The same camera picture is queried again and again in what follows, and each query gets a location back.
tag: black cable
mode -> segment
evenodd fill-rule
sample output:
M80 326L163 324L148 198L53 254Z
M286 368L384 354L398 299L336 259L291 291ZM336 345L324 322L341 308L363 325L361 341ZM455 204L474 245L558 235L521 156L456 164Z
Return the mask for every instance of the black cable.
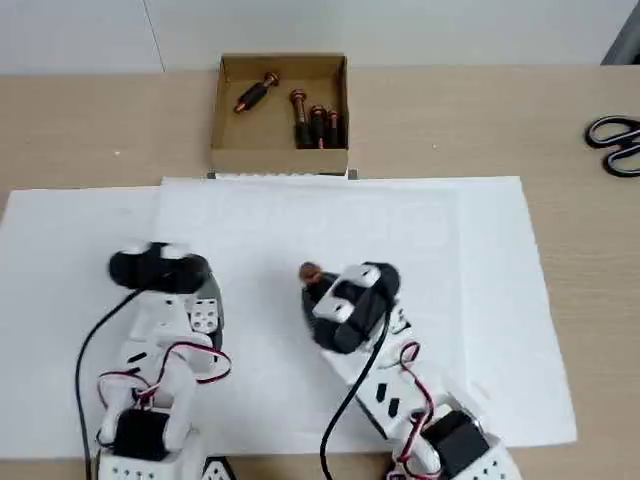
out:
M84 449L84 471L86 480L93 480L92 472L91 472L91 450L89 448L89 438L87 433L87 422L84 417L84 408L82 407L82 397L80 396L80 367L82 366L82 359L84 357L84 353L89 346L89 342L96 334L96 332L107 323L114 315L116 315L120 310L122 310L127 304L129 304L134 298L138 295L146 291L149 287L145 286L143 288L138 288L134 290L129 295L124 297L124 299L116 305L109 313L107 313L96 325L91 329L89 334L82 342L82 347L80 348L80 353L78 354L78 359L76 360L76 374L75 374L75 395L76 395L76 403L78 405L78 418L80 419L80 430L82 432L82 447Z
M351 387L351 390L349 390L349 393L347 393L347 396L344 397L344 400L336 410L336 413L334 413L333 417L331 418L331 421L329 422L329 425L327 425L327 429L324 431L324 434L322 435L322 441L320 442L320 465L322 466L322 473L324 473L324 477L327 480L333 480L333 477L329 472L329 466L327 465L327 443L329 442L329 437L331 436L331 432L333 432L333 429L338 423L338 420L340 420L340 417L342 416L342 414L347 409L347 407L349 406L353 398L358 393L358 389L360 388L364 380L367 378L367 375L369 375L369 372L371 371L373 364L376 362L376 358L378 358L378 354L380 353L380 350L382 350L382 345L384 344L384 341L387 338L387 333L389 333L389 324L391 323L392 303L391 302L389 303L390 305L388 306L387 312L385 313L385 316L384 316L384 326L382 327L382 333L380 334L378 341L373 347L373 351L371 352L371 356L369 357L369 360L367 360L367 363L362 369L362 373L360 373L360 376Z

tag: white paper sheet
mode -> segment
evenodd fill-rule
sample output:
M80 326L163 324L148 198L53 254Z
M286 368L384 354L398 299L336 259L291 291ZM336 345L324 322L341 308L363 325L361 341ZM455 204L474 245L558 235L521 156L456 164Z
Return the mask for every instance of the white paper sheet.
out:
M265 180L295 181L281 177L223 179ZM332 178L313 181L335 185ZM354 182L341 184L355 187ZM468 387L507 445L575 441L566 371L520 179L380 179L357 184L458 191Z
M11 194L0 224L0 457L81 455L75 359L89 330L126 295L109 279L107 263L123 246L149 238L156 190ZM130 313L100 330L85 357L91 437L104 414L96 375L113 365Z
M338 271L366 260L396 265L425 355L464 379L454 191L171 182L162 187L159 212L156 239L206 256L222 290L224 350L234 371L199 397L196 423L209 450L316 452L346 394L300 310L297 270L305 260ZM388 447L354 405L329 449Z
M325 181L340 182L334 178ZM459 192L469 381L476 392L484 392L478 393L478 398L484 400L493 425L508 445L574 440L574 414L519 180L359 183L368 182L391 183L405 189L455 188ZM4 365L0 382L5 385L0 395L0 431L5 432L0 435L0 457L81 454L72 394L75 357L87 331L125 293L109 280L106 262L123 245L149 238L147 224L155 212L155 190L12 194L0 224L0 364ZM492 273L490 281L487 273ZM103 413L95 395L95 376L112 365L130 324L125 310L98 334L89 349L83 370L83 396L93 432ZM509 342L496 343L496 338ZM306 343L307 336L296 339L305 342L296 347L296 352L315 354L315 346ZM265 362L264 369L268 368L274 366ZM335 405L332 398L326 398L326 392L341 385L328 368L317 380L327 388L309 387L307 395L325 397L328 418ZM250 410L249 403L243 400L243 406ZM227 414L215 402L205 407L217 415ZM362 417L356 423L344 432L348 438L332 438L336 450L358 450L352 440L369 438L368 421ZM312 427L317 426L309 423L306 427L309 433L303 441L313 445L315 451L319 433ZM257 419L250 432L254 428L265 428L265 424ZM239 428L219 433L231 437L234 443L250 437ZM271 434L280 438L286 431L279 427ZM254 447L255 442L249 440L244 448L249 451Z

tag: metal part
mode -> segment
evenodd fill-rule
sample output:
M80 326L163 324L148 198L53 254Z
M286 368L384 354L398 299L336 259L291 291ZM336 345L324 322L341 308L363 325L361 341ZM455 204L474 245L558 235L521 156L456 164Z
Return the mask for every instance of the metal part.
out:
M289 100L293 104L295 113L295 139L296 147L299 149L313 148L313 140L311 140L311 134L309 133L309 123L307 122L307 116L304 111L304 101L307 99L307 94L304 90L299 88L293 90L289 95Z
M304 90L296 88L291 91L289 99L291 100L291 103L293 103L293 108L296 113L296 122L307 123L307 116L304 113L304 101L307 99L307 94L304 93Z
M338 125L338 112L329 110L327 112L327 146L329 148L340 148L340 130Z
M311 107L310 124L311 124L311 136L313 138L314 146L320 150L325 148L325 128L324 121L327 116L327 111L322 105L314 105Z
M235 113L242 113L251 110L267 94L269 87L276 87L280 83L277 73L267 72L264 74L262 82L255 83L244 92L234 107Z

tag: white wall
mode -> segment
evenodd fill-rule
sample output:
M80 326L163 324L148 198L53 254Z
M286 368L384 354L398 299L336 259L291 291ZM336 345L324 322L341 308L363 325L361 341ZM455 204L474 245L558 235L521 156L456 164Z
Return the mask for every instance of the white wall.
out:
M162 71L141 0L0 0L0 73Z
M169 68L221 52L344 51L356 65L598 64L637 0L148 0Z
M354 65L598 64L637 0L147 0L167 69L222 52ZM0 73L158 71L143 0L0 0Z

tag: copper bolt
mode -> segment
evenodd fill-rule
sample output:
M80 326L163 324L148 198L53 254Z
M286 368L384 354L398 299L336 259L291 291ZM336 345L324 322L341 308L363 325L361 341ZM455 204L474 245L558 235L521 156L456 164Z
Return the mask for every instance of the copper bolt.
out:
M262 81L262 84L265 87L270 87L272 85L274 87L277 87L279 83L280 83L280 77L278 76L277 73L267 72L264 74L264 80Z
M313 132L316 147L320 150L324 149L324 119L327 111L322 105L314 105L309 112L311 115L311 130Z
M264 80L262 82L254 83L249 90L242 94L238 99L238 103L236 103L236 106L233 108L233 111L235 113L241 113L245 110L249 110L267 94L269 87L275 87L278 83L280 83L280 77L277 73L265 73Z
M322 280L322 269L313 262L304 262L298 275L305 285L315 285Z
M335 110L329 110L327 112L327 118L329 119L330 128L338 128L338 112Z
M306 123L307 117L304 114L304 101L307 99L307 94L304 93L304 90L296 88L291 91L289 99L291 103L293 103L293 108L296 111L296 122Z

